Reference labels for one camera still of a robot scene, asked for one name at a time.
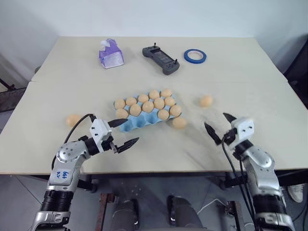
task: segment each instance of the tissue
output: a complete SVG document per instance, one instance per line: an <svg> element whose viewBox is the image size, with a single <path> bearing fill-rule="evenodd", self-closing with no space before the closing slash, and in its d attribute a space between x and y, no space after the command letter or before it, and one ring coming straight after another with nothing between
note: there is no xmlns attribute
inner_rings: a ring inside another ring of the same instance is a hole
<svg viewBox="0 0 308 231"><path fill-rule="evenodd" d="M99 58L105 69L124 64L123 53L118 48L114 39L108 38L107 40L101 41L101 46Z"/></svg>

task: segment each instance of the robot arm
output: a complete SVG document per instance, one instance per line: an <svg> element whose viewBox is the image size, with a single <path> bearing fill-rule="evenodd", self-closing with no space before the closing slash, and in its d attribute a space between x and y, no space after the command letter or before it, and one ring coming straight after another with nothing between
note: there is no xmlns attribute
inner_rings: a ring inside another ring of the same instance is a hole
<svg viewBox="0 0 308 231"><path fill-rule="evenodd" d="M77 188L83 162L92 155L110 149L120 153L130 148L139 139L131 139L120 147L114 145L111 127L117 127L126 121L127 119L118 119L107 122L95 118L90 128L92 138L84 136L78 141L64 143L59 148L44 201L35 215L31 231L41 229L68 231L63 225L69 222L71 200Z"/></svg>
<svg viewBox="0 0 308 231"><path fill-rule="evenodd" d="M274 159L248 140L254 134L253 121L224 115L232 128L224 135L223 141L234 150L234 157L242 161L246 169L256 228L295 231L292 219L286 213L283 194L274 172ZM217 145L222 142L211 126L205 123L205 128Z"/></svg>

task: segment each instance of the white wall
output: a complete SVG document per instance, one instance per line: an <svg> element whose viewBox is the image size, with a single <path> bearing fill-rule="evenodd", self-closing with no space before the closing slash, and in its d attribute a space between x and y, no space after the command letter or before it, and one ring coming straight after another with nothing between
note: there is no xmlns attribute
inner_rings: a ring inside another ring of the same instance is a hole
<svg viewBox="0 0 308 231"><path fill-rule="evenodd" d="M307 14L308 0L0 0L0 64L23 84L58 36L255 37L283 72Z"/></svg>

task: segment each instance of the black controller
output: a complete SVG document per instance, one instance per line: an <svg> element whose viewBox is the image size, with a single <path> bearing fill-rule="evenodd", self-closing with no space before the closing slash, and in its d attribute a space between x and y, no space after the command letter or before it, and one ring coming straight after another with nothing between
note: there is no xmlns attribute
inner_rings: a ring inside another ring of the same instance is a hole
<svg viewBox="0 0 308 231"><path fill-rule="evenodd" d="M174 60L164 53L160 47L156 46L156 43L154 43L154 46L143 48L142 54L145 57L152 58L159 66L161 66L163 73L166 76L172 74L180 67L178 60Z"/></svg>

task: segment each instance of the shoe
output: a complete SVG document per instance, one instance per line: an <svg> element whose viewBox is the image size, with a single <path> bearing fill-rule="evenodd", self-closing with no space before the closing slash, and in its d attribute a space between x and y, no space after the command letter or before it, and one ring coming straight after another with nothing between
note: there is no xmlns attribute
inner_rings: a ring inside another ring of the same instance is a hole
<svg viewBox="0 0 308 231"><path fill-rule="evenodd" d="M290 197L297 203L303 202L304 184L297 184L288 186L288 193Z"/></svg>

